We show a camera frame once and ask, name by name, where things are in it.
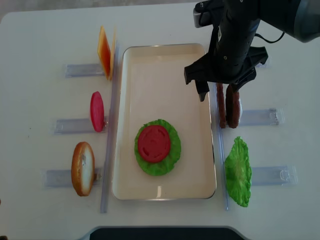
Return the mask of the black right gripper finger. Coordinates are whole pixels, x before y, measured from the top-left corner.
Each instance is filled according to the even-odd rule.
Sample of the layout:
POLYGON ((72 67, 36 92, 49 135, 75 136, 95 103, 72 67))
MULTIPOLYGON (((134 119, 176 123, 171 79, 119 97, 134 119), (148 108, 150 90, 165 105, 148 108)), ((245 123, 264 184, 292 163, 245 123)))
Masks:
POLYGON ((246 81, 240 81, 240 82, 235 82, 235 83, 231 83, 230 86, 231 86, 231 89, 234 93, 238 92, 239 89, 245 85, 247 82, 246 81))

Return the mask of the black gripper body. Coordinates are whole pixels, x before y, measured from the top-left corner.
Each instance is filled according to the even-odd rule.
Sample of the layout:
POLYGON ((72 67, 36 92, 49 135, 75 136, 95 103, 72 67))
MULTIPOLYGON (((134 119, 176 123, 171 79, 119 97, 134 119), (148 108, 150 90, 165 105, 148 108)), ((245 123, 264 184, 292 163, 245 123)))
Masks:
POLYGON ((259 24, 260 19, 236 19, 225 14, 212 31, 208 53, 184 68, 185 83, 245 81, 256 65, 268 60, 265 47, 251 46, 259 24))

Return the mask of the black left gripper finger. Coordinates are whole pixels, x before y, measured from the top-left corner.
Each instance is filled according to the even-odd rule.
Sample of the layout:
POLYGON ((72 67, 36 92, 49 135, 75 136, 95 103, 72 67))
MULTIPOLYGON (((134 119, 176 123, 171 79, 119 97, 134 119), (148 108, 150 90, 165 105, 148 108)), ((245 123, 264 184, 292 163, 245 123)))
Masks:
POLYGON ((208 83, 206 81, 195 81, 195 86, 199 95, 199 100, 203 102, 206 94, 210 91, 208 83))

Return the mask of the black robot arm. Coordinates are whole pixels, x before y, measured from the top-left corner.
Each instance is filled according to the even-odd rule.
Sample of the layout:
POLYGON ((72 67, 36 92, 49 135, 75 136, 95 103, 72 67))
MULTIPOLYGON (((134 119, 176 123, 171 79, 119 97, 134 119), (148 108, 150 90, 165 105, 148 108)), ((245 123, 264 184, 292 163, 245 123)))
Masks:
POLYGON ((236 92, 256 78, 256 65, 268 59, 265 47, 251 46, 261 21, 302 43, 320 36, 318 0, 207 0, 196 4, 193 18, 197 28, 213 27, 208 53, 184 69, 200 101, 209 82, 230 84, 236 92))

